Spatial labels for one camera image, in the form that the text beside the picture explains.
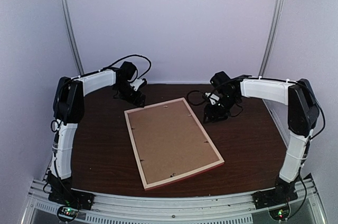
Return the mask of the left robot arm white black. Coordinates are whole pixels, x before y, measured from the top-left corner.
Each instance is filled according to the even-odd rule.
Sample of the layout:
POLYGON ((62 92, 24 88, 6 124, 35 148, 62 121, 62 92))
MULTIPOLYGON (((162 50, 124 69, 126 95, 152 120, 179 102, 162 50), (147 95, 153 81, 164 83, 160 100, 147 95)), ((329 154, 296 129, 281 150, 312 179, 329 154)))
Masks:
POLYGON ((54 132, 52 146, 53 164, 51 178, 62 184, 55 190, 55 196, 65 205, 76 200, 76 193, 67 187, 72 177, 71 157, 73 140, 79 123, 85 114, 85 96, 106 87, 113 87, 119 99, 136 107, 145 106, 145 95, 140 91, 147 80, 138 75, 136 66, 128 61, 117 68, 108 66, 81 76, 59 79, 53 102, 54 132))

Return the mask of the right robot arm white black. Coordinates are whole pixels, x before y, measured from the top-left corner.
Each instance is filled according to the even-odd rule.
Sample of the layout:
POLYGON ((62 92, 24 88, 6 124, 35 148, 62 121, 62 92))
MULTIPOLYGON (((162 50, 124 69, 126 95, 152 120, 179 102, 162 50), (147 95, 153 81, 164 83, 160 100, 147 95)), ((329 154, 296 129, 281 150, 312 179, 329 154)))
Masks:
POLYGON ((283 203, 290 195, 293 183, 305 163, 317 119, 321 113, 313 89, 307 79, 298 81, 268 79, 241 75, 229 78, 221 71, 210 80, 213 90, 203 94, 204 117, 216 122, 229 118, 230 110, 242 98, 259 98, 281 103, 288 108, 289 143, 279 179, 284 183, 271 191, 274 203, 283 203))

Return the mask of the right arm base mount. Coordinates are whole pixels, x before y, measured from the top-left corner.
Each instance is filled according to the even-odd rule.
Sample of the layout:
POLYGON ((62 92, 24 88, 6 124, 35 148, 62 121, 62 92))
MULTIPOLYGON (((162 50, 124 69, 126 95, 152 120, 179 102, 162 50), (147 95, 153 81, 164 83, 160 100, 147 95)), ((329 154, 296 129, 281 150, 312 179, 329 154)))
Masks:
POLYGON ((265 191, 256 191, 252 194, 256 209, 277 206, 298 199, 295 192, 295 181, 288 183, 277 177, 275 187, 265 191))

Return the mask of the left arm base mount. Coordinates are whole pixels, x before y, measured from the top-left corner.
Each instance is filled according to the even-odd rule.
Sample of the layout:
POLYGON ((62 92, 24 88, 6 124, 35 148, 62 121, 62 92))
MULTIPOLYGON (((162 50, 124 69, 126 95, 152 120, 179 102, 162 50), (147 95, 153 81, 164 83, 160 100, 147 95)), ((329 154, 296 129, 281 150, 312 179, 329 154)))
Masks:
POLYGON ((71 178, 59 180, 56 177, 52 177, 48 179, 48 184, 51 187, 51 193, 48 196, 49 201, 78 210, 91 210, 94 194, 72 189, 71 178))

